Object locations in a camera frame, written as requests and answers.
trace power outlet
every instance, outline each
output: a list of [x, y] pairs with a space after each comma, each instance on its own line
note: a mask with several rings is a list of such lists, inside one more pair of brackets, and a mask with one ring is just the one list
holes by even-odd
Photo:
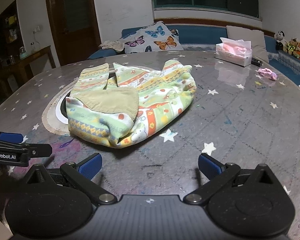
[[34, 27], [34, 29], [33, 29], [33, 32], [34, 32], [34, 33], [37, 33], [37, 32], [39, 32], [39, 31], [40, 31], [40, 27], [39, 27], [39, 26]]

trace blue gripper pad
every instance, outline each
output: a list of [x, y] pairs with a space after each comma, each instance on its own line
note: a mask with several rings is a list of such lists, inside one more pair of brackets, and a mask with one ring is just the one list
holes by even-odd
[[101, 170], [102, 157], [100, 154], [93, 154], [78, 163], [77, 167], [80, 174], [91, 180]]
[[3, 132], [0, 134], [0, 141], [10, 142], [10, 143], [22, 143], [23, 135], [21, 133]]
[[205, 154], [204, 155], [201, 154], [198, 159], [198, 167], [199, 167], [199, 170], [209, 180], [212, 180], [215, 176], [222, 173], [222, 168], [210, 159], [213, 159], [213, 158], [212, 157], [209, 158], [209, 155], [205, 156]]

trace door frame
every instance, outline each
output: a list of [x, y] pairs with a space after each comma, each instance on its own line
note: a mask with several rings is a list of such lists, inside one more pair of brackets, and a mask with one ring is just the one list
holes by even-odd
[[[97, 46], [101, 44], [101, 38], [100, 38], [100, 32], [99, 32], [99, 27], [98, 27], [98, 20], [97, 20], [97, 14], [96, 14], [96, 8], [94, 4], [94, 0], [88, 0], [89, 1], [89, 9], [90, 9], [90, 15], [91, 15], [91, 23], [92, 23], [92, 28], [94, 32], [94, 38], [96, 41]], [[54, 45], [56, 48], [57, 56], [60, 62], [60, 65], [64, 65], [64, 59], [62, 57], [62, 52], [61, 52], [61, 43], [58, 39], [58, 33], [56, 29], [56, 25], [53, 19], [53, 14], [52, 14], [52, 1], [51, 0], [46, 0], [46, 5], [47, 5], [47, 11], [48, 11], [48, 18], [49, 18], [49, 23], [50, 23], [50, 28], [51, 28], [51, 33], [52, 33], [52, 38], [54, 41]]]

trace panda plush toy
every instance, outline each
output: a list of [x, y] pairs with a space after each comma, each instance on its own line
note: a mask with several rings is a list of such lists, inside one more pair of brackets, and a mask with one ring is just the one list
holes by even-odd
[[283, 46], [287, 44], [287, 41], [284, 38], [284, 32], [278, 31], [278, 33], [275, 34], [274, 37], [277, 39], [277, 41], [275, 42], [275, 49], [283, 50]]

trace sofa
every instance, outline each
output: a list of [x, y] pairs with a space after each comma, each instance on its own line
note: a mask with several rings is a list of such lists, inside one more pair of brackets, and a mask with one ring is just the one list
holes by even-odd
[[[207, 25], [167, 25], [179, 31], [179, 42], [185, 50], [215, 50], [216, 44], [221, 43], [220, 37], [227, 38], [226, 27]], [[139, 30], [141, 27], [123, 29], [121, 37]], [[300, 60], [288, 55], [284, 51], [275, 49], [275, 38], [265, 35], [266, 51], [269, 64], [279, 70], [296, 85], [300, 85]], [[88, 59], [117, 55], [113, 49], [98, 50]]]

